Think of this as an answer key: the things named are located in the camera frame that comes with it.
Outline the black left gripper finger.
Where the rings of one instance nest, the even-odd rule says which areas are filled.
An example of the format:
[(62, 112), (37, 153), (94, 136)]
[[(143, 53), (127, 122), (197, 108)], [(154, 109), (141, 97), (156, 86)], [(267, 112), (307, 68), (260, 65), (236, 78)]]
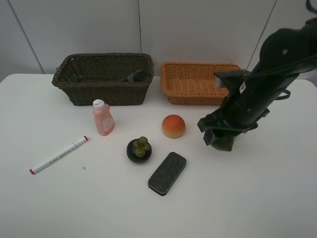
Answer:
[(219, 139), (220, 139), (220, 130), (213, 129), (213, 128), (207, 128), (205, 130), (203, 139), (204, 139), (204, 142), (206, 145), (216, 146), (218, 144)]

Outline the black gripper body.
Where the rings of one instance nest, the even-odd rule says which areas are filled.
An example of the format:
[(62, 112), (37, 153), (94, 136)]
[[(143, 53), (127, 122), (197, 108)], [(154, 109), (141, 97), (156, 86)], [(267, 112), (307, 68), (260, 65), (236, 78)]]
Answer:
[(244, 108), (230, 99), (224, 99), (220, 108), (198, 121), (198, 128), (204, 133), (228, 132), (237, 136), (256, 129), (258, 121), (269, 113), (270, 110), (267, 108), (257, 111)]

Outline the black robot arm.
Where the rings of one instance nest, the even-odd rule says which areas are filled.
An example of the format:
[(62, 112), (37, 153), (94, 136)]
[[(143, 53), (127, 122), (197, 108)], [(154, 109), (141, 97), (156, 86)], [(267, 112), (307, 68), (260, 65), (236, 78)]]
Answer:
[(220, 108), (198, 122), (205, 144), (231, 151), (237, 135), (256, 129), (269, 114), (269, 105), (289, 98), (287, 87), (316, 67), (317, 20), (312, 18), (300, 30), (282, 28), (271, 34), (252, 71), (215, 72), (217, 87), (227, 88), (229, 94)]

